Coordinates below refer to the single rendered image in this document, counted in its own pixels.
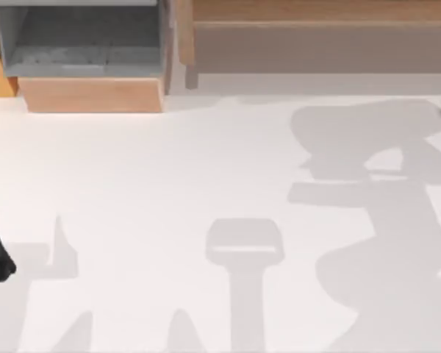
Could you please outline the pale wooden drawer front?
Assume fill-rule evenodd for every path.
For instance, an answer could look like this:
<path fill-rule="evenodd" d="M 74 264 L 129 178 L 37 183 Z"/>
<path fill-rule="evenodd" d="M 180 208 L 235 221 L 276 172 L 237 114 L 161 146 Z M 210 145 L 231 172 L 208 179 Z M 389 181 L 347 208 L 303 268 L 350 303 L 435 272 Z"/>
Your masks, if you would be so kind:
<path fill-rule="evenodd" d="M 18 85 L 33 113 L 160 113 L 162 78 L 20 77 Z"/>

